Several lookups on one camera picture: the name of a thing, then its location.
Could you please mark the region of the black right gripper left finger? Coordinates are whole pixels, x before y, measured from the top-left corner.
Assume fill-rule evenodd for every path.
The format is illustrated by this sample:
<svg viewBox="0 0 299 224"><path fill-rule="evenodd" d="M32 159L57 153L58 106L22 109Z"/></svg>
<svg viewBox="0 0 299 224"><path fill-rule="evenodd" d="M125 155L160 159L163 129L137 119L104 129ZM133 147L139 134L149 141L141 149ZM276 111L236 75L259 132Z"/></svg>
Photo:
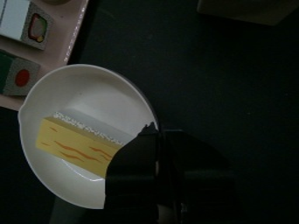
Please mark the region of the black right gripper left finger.
<svg viewBox="0 0 299 224"><path fill-rule="evenodd" d="M155 164L157 130L145 125L109 162L105 178L106 224L156 224Z"/></svg>

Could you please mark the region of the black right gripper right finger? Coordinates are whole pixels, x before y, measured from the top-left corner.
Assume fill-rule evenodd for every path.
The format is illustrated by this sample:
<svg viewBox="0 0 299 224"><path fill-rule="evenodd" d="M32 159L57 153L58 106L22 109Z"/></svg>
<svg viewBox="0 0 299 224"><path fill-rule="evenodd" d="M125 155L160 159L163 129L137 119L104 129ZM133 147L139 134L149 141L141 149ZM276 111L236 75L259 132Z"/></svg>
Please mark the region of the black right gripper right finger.
<svg viewBox="0 0 299 224"><path fill-rule="evenodd" d="M180 224L237 224L239 200L228 160L183 131L164 134Z"/></svg>

